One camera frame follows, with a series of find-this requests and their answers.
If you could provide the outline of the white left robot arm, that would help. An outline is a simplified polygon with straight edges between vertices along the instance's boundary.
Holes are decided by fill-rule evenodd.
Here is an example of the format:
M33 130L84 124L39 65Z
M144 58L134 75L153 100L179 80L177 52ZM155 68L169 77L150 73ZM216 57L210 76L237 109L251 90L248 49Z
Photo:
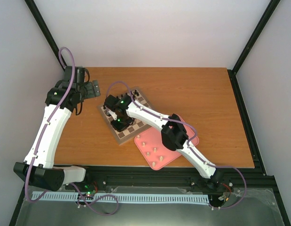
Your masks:
M13 171L25 184L49 191L76 182L89 189L93 178L83 167L54 167L54 158L62 131L71 114L79 115L85 99L100 96L96 80L90 81L84 67L67 66L64 78L47 93L45 110L35 141L23 162L16 162Z

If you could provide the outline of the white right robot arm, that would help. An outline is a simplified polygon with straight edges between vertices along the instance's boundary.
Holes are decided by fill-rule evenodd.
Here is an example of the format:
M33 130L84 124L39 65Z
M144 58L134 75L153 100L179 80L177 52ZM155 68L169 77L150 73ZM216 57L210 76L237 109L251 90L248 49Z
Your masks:
M207 189L216 191L219 188L224 175L223 171L217 169L217 166L193 145L192 139L196 135L189 137L184 126L194 128L181 121L178 115L158 113L134 100L128 94L122 98L108 95L103 107L113 117L111 125L118 132L126 129L135 119L155 128L161 134L164 147L181 153L197 169L200 176L207 179Z

